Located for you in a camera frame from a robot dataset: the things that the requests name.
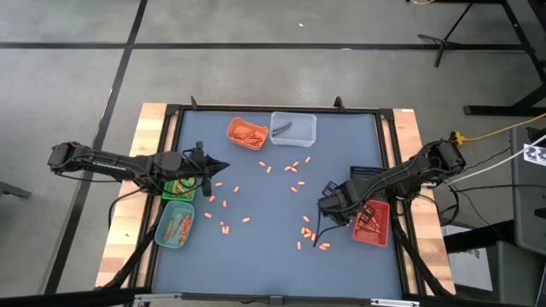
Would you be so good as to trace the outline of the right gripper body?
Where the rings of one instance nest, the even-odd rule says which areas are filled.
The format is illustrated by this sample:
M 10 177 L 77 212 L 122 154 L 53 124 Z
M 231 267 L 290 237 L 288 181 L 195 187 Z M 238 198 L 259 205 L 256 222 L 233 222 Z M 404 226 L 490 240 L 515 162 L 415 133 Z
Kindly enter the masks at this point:
M 350 179 L 338 185 L 337 195 L 322 196 L 317 201 L 317 207 L 324 217 L 329 217 L 338 225 L 347 225 L 367 200 L 385 188 L 386 182 L 378 177 Z

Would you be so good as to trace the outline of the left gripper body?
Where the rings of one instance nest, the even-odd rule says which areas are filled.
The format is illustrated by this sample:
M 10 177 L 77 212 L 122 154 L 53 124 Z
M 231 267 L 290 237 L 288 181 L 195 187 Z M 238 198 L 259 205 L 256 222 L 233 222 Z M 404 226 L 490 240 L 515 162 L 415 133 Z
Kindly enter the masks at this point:
M 198 141 L 191 149 L 184 150 L 186 159 L 197 168 L 200 176 L 200 187 L 204 196 L 212 195 L 210 171 L 207 165 L 203 142 Z

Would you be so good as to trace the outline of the red mesh basket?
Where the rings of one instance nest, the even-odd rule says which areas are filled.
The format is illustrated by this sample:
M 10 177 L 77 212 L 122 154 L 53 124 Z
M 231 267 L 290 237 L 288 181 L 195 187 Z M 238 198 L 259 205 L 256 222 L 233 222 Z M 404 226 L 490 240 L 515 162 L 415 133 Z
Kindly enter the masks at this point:
M 375 246 L 386 246 L 388 242 L 389 234 L 389 222 L 390 222 L 390 206 L 386 202 L 378 200 L 368 200 L 364 205 L 368 205 L 375 209 L 375 220 L 380 225 L 381 235 L 370 235 L 364 232 L 356 232 L 357 229 L 357 217 L 355 218 L 352 239 L 367 243 Z

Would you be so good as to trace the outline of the black mesh basket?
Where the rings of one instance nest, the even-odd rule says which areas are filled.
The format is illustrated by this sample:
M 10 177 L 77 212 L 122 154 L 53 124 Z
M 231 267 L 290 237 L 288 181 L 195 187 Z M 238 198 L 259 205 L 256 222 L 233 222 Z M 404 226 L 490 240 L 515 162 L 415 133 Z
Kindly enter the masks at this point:
M 386 168 L 371 167 L 371 166 L 357 166 L 352 165 L 350 167 L 350 178 L 371 178 L 385 172 Z

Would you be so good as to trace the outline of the orange plastic bin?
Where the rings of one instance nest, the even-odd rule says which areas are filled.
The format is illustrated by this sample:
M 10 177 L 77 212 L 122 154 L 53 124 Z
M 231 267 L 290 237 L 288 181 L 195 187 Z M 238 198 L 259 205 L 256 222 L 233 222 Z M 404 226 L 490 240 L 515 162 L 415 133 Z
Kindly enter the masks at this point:
M 251 146 L 248 146 L 248 145 L 244 145 L 243 142 L 241 140 L 238 140 L 237 139 L 237 135 L 234 133 L 234 130 L 237 126 L 248 126 L 248 127 L 253 127 L 257 133 L 261 134 L 263 136 L 263 145 L 262 146 L 259 146 L 259 147 L 251 147 Z M 254 150 L 254 151 L 259 151 L 265 144 L 265 141 L 266 141 L 266 137 L 268 136 L 268 128 L 266 126 L 259 126 L 259 125 L 255 125 L 253 123 L 250 123 L 250 122 L 247 122 L 245 120 L 243 120 L 241 117 L 235 117 L 231 120 L 227 130 L 226 130 L 226 135 L 227 137 L 234 143 L 234 144 L 237 144 L 239 146 L 242 146 L 244 148 L 248 148 L 248 149 L 251 149 L 251 150 Z

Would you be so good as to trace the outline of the teal plastic bin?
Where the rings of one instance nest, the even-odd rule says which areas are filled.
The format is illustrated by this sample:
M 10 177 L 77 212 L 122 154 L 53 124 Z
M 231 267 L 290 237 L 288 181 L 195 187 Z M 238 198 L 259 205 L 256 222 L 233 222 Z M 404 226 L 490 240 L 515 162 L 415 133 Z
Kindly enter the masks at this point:
M 189 218 L 193 218 L 193 221 L 194 221 L 195 209 L 192 205 L 190 205 L 189 203 L 181 202 L 181 201 L 170 201 L 167 203 L 161 215 L 161 218 L 154 236 L 154 240 L 159 246 L 163 246 L 163 247 L 167 247 L 171 249 L 177 249 L 185 244 L 183 243 L 182 245 L 180 245 L 178 243 L 178 238 L 181 232 L 178 232 L 175 234 L 175 230 L 183 214 L 188 214 Z M 169 240 L 165 242 L 166 229 L 167 229 L 171 216 L 174 216 L 174 222 L 171 229 L 171 236 Z

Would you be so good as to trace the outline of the clear plastic bin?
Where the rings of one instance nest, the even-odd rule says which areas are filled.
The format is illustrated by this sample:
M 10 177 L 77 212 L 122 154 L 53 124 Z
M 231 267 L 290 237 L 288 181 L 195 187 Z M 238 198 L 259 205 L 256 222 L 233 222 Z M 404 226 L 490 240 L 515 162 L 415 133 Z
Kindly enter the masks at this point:
M 271 131 L 286 123 L 292 125 L 277 137 Z M 273 112 L 270 116 L 270 140 L 274 145 L 308 148 L 317 139 L 317 117 L 312 113 Z

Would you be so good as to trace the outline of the white box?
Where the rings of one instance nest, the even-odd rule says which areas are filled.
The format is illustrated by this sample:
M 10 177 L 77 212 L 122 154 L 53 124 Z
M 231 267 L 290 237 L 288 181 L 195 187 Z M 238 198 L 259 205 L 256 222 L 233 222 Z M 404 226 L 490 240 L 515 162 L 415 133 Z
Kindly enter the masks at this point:
M 487 250 L 482 247 L 465 252 L 449 252 L 452 279 L 457 286 L 483 291 L 493 290 Z

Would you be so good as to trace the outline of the grey box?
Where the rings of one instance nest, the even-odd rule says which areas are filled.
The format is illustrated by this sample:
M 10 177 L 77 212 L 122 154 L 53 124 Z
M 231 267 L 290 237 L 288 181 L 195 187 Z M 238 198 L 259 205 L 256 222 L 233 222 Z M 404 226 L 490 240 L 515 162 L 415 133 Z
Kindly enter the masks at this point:
M 486 248 L 491 272 L 492 299 L 502 304 L 534 307 L 546 257 L 498 241 Z

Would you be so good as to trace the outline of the grey cabinet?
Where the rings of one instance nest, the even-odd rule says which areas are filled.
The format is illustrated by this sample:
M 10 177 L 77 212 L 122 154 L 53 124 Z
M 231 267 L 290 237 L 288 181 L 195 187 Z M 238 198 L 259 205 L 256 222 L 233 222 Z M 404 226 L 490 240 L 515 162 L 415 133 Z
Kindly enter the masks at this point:
M 534 146 L 546 148 L 546 140 Z M 522 153 L 511 160 L 511 168 L 515 242 L 546 256 L 546 167 L 524 161 Z

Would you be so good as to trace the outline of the white printed tag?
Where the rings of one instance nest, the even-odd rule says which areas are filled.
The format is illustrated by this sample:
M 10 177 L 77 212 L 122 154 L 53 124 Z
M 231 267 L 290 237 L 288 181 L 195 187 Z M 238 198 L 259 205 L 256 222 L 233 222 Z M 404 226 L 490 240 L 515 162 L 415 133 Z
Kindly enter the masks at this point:
M 546 167 L 546 148 L 524 145 L 524 161 Z

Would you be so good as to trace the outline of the black tripod stand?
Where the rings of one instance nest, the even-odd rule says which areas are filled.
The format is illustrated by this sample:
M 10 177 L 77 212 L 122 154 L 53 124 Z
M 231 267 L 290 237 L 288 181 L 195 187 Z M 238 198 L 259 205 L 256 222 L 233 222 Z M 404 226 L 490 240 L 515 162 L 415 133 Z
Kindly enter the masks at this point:
M 428 35 L 425 35 L 425 34 L 418 34 L 417 35 L 418 38 L 420 38 L 422 40 L 429 40 L 429 41 L 433 42 L 435 45 L 438 46 L 438 50 L 436 52 L 436 58 L 435 58 L 435 61 L 434 61 L 434 64 L 433 64 L 434 67 L 436 67 L 436 68 L 439 67 L 439 64 L 440 64 L 442 56 L 443 56 L 443 54 L 444 54 L 444 52 L 446 50 L 446 47 L 450 44 L 449 39 L 450 39 L 451 34 L 459 26 L 462 19 L 465 17 L 465 15 L 468 13 L 468 11 L 472 7 L 473 7 L 473 2 L 470 2 L 467 5 L 467 7 L 462 11 L 462 13 L 459 15 L 458 19 L 453 24 L 451 29 L 445 34 L 445 36 L 443 38 L 431 37 L 431 36 L 428 36 Z

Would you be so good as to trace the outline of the grey chair base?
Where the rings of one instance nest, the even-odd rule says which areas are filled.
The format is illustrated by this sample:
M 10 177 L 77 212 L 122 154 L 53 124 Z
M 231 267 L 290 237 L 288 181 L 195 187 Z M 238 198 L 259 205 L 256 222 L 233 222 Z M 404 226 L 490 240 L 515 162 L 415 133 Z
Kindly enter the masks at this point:
M 28 199 L 31 197 L 32 192 L 0 181 L 0 197 L 3 195 L 13 195 L 22 199 Z

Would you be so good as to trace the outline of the black metal table frame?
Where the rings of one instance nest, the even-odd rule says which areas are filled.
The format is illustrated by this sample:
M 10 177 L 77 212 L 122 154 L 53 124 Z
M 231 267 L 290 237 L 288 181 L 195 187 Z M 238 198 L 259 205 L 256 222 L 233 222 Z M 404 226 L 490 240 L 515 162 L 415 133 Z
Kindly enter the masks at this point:
M 258 125 L 267 125 L 273 113 L 271 106 L 251 105 L 200 105 L 192 107 L 182 105 L 179 116 L 171 122 L 171 129 L 167 135 L 167 142 L 179 148 L 179 138 L 183 115 L 188 111 L 232 113 L 234 117 L 241 117 Z M 377 108 L 346 108 L 315 107 L 312 113 L 316 117 L 323 113 L 333 114 L 371 114 L 375 117 L 375 128 L 380 150 L 381 165 L 392 165 L 400 160 L 406 160 L 415 154 L 421 147 L 421 135 L 417 125 L 415 112 L 411 109 L 377 109 Z M 387 245 L 393 245 L 396 253 L 399 281 L 401 286 L 400 298 L 428 298 L 432 290 L 426 285 L 423 276 L 412 264 L 410 257 L 393 240 Z M 150 287 L 154 291 L 154 277 L 157 267 L 159 246 L 151 246 L 143 255 L 142 260 L 133 277 L 133 283 L 141 287 Z M 234 300 L 246 302 L 269 303 L 270 295 L 243 295 L 243 294 L 204 294 L 180 293 L 185 299 L 196 300 Z M 339 298 L 339 297 L 292 297 L 283 296 L 284 304 L 363 304 L 370 298 Z

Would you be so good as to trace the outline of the black desk frame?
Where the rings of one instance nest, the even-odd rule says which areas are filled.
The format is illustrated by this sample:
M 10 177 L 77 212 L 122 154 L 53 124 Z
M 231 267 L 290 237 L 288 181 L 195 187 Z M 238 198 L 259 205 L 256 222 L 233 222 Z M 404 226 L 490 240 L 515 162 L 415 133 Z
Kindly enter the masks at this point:
M 531 46 L 522 25 L 518 21 L 514 11 L 511 9 L 508 0 L 501 0 L 502 8 L 512 25 L 523 51 L 526 53 L 531 64 L 537 71 L 540 85 L 529 94 L 510 106 L 480 106 L 466 105 L 463 111 L 466 115 L 473 116 L 504 116 L 504 117 L 537 117 L 546 113 L 546 107 L 537 107 L 540 101 L 546 99 L 546 61 L 540 61 Z

